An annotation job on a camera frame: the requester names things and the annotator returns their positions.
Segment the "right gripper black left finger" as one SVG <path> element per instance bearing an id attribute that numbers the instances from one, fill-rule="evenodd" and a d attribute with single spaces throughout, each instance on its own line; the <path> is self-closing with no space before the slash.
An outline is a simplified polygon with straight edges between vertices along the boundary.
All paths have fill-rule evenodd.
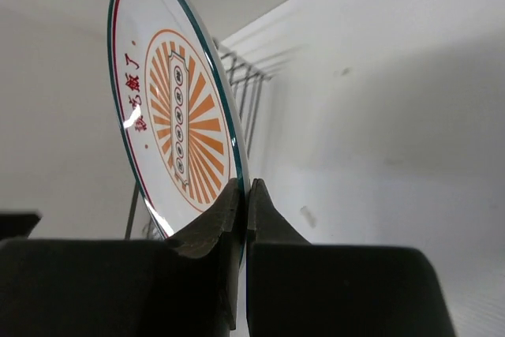
<path id="1" fill-rule="evenodd" d="M 241 188 L 236 178 L 215 203 L 166 240 L 170 331 L 232 331 L 241 261 Z"/>

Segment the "white plate orange sunburst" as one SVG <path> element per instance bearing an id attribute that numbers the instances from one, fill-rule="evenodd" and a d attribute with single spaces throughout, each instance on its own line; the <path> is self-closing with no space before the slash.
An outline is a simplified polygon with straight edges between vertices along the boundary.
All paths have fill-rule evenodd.
<path id="1" fill-rule="evenodd" d="M 230 180 L 250 190 L 238 109 L 189 0 L 110 0 L 107 54 L 118 124 L 159 234 L 207 211 Z"/>

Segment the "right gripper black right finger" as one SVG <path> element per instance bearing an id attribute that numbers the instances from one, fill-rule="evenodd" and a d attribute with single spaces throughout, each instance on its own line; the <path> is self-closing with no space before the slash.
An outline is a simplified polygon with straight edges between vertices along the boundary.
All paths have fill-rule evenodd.
<path id="1" fill-rule="evenodd" d="M 310 244 L 275 208 L 264 180 L 256 178 L 249 192 L 247 246 L 260 242 Z"/>

